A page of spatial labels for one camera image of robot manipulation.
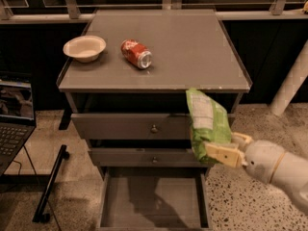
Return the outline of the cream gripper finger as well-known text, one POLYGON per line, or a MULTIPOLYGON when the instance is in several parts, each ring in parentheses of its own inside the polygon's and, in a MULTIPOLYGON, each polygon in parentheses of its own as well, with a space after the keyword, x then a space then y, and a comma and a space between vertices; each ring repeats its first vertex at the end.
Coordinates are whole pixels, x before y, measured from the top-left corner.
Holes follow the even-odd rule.
POLYGON ((242 167, 245 165, 244 153, 236 143, 218 144, 205 142, 205 149, 208 157, 229 167, 242 167))
POLYGON ((233 132, 232 142, 236 143, 242 152, 246 152, 247 147, 253 142, 253 138, 246 134, 233 132))

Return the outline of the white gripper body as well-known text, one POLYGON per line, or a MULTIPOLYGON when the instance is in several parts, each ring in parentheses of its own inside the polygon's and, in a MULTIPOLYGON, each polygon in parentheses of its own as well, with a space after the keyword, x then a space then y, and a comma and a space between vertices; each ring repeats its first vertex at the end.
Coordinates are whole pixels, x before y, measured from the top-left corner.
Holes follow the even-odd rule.
POLYGON ((251 177, 268 184, 285 149, 271 141, 254 141, 244 153, 247 166, 244 168, 251 177))

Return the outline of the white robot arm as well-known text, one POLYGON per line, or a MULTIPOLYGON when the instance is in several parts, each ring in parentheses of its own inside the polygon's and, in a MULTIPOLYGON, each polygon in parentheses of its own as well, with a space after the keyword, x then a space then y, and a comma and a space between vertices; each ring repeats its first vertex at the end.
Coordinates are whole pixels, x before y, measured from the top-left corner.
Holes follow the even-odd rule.
POLYGON ((283 191, 299 211, 308 215, 308 160, 265 140, 233 133, 230 143, 203 142, 207 155, 250 177, 283 191))

